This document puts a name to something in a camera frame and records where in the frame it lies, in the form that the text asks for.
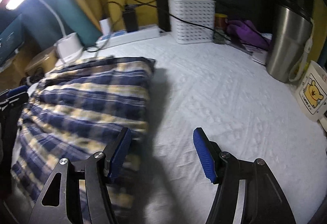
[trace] power strip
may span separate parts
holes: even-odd
[[[103,46],[101,49],[104,50],[109,47],[122,45],[130,42],[135,42],[144,39],[156,38],[160,36],[160,29],[157,25],[148,25],[139,27],[138,31],[127,32],[126,30],[120,30],[112,33],[111,35],[101,36],[96,45],[102,47],[103,44],[107,42],[106,46]]]

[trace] screw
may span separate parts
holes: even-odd
[[[68,162],[68,159],[61,159],[60,161],[59,161],[59,163],[60,163],[60,165],[65,165],[66,163]]]
[[[265,161],[263,159],[257,159],[257,163],[259,165],[265,165]]]
[[[224,152],[221,152],[221,156],[222,156],[224,159],[227,159],[227,158],[229,158],[231,155],[230,155],[230,153],[224,151]]]
[[[100,159],[100,158],[103,157],[103,153],[102,153],[102,152],[96,152],[96,153],[94,153],[94,157],[95,157],[96,159]]]

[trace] white cord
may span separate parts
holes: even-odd
[[[45,7],[47,7],[47,9],[53,14],[53,16],[57,19],[58,24],[60,26],[61,32],[63,34],[63,37],[66,37],[66,31],[65,28],[63,26],[63,22],[61,21],[60,17],[58,16],[58,14],[44,1],[44,0],[38,0],[39,2],[41,2]]]
[[[105,46],[109,43],[109,40],[110,40],[110,38],[111,38],[111,36],[112,36],[113,33],[114,33],[114,32],[112,32],[112,33],[109,35],[108,39],[107,39],[107,40],[102,44],[102,46],[98,48],[98,50],[95,52],[95,56],[94,56],[94,58],[97,58],[97,57],[98,57],[98,55],[99,55],[99,51],[106,49]]]
[[[30,76],[26,77],[26,85],[28,85],[29,87],[32,85],[31,81],[29,80],[30,78]]]
[[[312,37],[313,37],[313,33],[315,31],[315,22],[313,21],[312,18],[310,18],[310,21],[312,23],[311,35],[310,35],[309,39],[307,40],[307,42],[305,43],[305,48],[304,48],[303,54],[301,55],[300,59],[294,64],[294,66],[291,68],[291,70],[288,74],[288,80],[290,82],[296,82],[296,81],[300,80],[300,78],[302,77],[303,71],[305,69],[308,55],[311,51]],[[294,72],[298,66],[299,66],[298,73],[296,74],[296,76],[294,78],[291,78],[291,76],[294,74]]]

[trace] blue plaid comforter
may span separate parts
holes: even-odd
[[[128,218],[140,165],[138,142],[146,134],[146,107],[154,60],[91,58],[56,67],[30,97],[19,120],[22,148],[12,175],[35,202],[61,158],[87,159],[116,138],[122,127],[133,139],[116,183],[108,186],[118,220]],[[81,206],[87,220],[84,181]]]

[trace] white cable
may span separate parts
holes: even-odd
[[[30,78],[31,78],[30,76],[26,77],[26,85],[28,85],[29,87],[32,85]]]
[[[45,7],[47,7],[47,9],[53,14],[53,16],[57,19],[58,24],[60,26],[61,32],[63,34],[63,37],[66,37],[66,31],[65,28],[63,26],[63,22],[61,21],[60,17],[58,16],[58,14],[44,1],[44,0],[38,0],[39,2],[41,2]]]
[[[288,80],[290,82],[296,82],[296,81],[300,80],[300,78],[302,77],[303,71],[305,69],[308,55],[311,51],[312,37],[313,37],[313,33],[315,31],[315,22],[313,21],[312,18],[310,18],[310,21],[312,23],[311,35],[310,35],[309,39],[307,40],[307,42],[305,43],[305,48],[304,48],[303,54],[301,55],[300,59],[293,65],[293,67],[291,68],[291,70],[288,74]],[[296,76],[294,78],[291,78],[291,76],[294,74],[294,72],[298,66],[299,66],[298,73],[296,74]]]

